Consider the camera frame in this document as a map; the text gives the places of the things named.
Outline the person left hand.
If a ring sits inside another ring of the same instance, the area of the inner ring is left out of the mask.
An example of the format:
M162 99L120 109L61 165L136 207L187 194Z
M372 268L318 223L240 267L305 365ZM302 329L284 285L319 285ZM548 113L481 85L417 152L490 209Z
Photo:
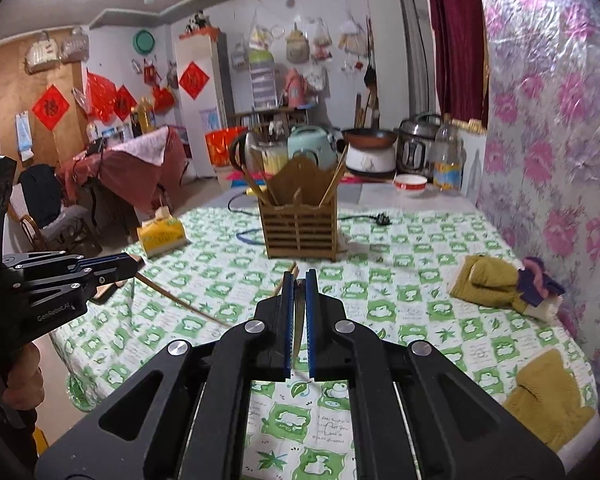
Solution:
M41 353L33 342L26 344L15 360L7 378L3 401L14 410L37 408L45 398Z

